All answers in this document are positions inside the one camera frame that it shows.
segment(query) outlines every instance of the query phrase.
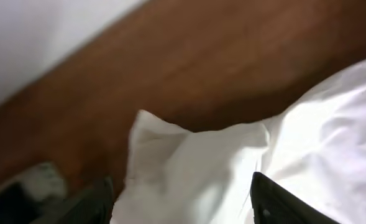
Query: white surface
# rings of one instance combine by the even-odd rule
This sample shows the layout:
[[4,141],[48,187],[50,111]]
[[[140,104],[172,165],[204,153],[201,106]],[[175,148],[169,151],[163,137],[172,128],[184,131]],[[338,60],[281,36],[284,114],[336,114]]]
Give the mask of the white surface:
[[0,103],[146,0],[0,0]]
[[366,61],[279,116],[222,131],[191,133],[141,111],[111,223],[253,223],[253,171],[339,223],[366,223]]

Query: wooden floor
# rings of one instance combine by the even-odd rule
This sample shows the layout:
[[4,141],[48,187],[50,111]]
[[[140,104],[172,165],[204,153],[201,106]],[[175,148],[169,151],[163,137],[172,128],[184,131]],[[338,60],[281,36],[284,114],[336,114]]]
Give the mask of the wooden floor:
[[364,58],[366,0],[151,0],[0,107],[0,182],[53,161],[119,191],[137,110],[221,129]]

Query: white garment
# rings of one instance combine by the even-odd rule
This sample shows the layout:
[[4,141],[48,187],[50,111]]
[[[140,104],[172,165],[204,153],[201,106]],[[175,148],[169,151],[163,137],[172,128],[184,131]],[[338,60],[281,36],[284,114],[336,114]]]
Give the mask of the white garment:
[[117,224],[253,223],[259,171],[339,223],[366,223],[366,60],[284,113],[191,133],[140,111]]

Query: crumpled white cloth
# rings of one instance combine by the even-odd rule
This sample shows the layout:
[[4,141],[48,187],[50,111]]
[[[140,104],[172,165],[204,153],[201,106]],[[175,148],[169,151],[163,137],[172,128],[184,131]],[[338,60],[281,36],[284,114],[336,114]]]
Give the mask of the crumpled white cloth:
[[339,223],[366,223],[366,60],[276,117],[221,131],[140,111],[129,147],[111,223],[253,223],[254,171]]

